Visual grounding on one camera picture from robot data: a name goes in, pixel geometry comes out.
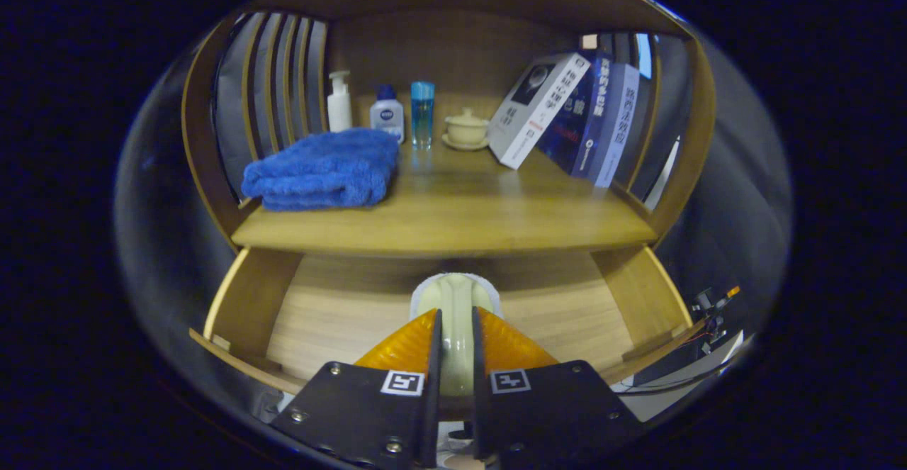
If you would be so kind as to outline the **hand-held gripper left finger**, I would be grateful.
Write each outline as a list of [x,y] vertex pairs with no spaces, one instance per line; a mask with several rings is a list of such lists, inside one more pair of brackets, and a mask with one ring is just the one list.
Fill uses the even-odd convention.
[[327,362],[271,421],[286,437],[365,469],[434,468],[443,313],[434,308],[398,337],[417,344],[405,367]]

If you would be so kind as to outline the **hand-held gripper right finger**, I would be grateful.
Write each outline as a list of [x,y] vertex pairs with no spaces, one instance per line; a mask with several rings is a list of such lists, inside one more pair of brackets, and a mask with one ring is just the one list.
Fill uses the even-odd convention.
[[474,457],[495,469],[599,469],[644,433],[584,360],[558,362],[480,306],[474,336]]

